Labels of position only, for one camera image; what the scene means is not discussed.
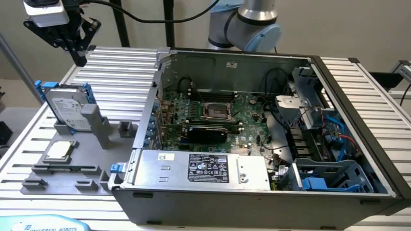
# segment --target hard drive label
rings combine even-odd
[[[64,118],[64,123],[76,130],[90,130],[90,123],[80,113],[80,103],[66,98],[54,98],[52,102]]]
[[[191,182],[230,183],[227,156],[190,154],[188,180]]]

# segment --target black pole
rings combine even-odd
[[[164,20],[174,20],[174,0],[163,0]],[[166,23],[167,46],[175,47],[174,23]]]
[[[110,0],[110,2],[122,7],[122,0]],[[115,9],[114,9],[114,14],[115,14],[115,20],[116,20],[116,26],[118,26],[118,32],[119,32],[122,46],[130,47],[130,40],[128,40],[128,33],[127,33],[124,15],[120,11],[116,11]]]

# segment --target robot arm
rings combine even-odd
[[[84,15],[82,0],[23,0],[30,18],[24,26],[55,48],[62,47],[78,66],[102,23]]]
[[[223,0],[211,12],[208,48],[271,51],[282,29],[275,0]]]

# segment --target grey wall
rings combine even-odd
[[[175,0],[175,17],[195,15],[208,0]],[[162,0],[123,0],[124,8],[146,19],[163,17]],[[411,59],[410,0],[278,0],[283,38],[279,52],[358,57],[374,71],[389,71],[395,61]],[[102,29],[94,44],[119,46],[112,10],[92,4],[86,9]],[[34,79],[59,80],[72,61],[22,25],[27,18],[20,0],[3,0],[0,30]],[[132,46],[166,45],[164,25],[144,25],[127,19]],[[207,42],[208,14],[175,26],[176,46],[203,48]],[[18,79],[0,56],[0,78]]]

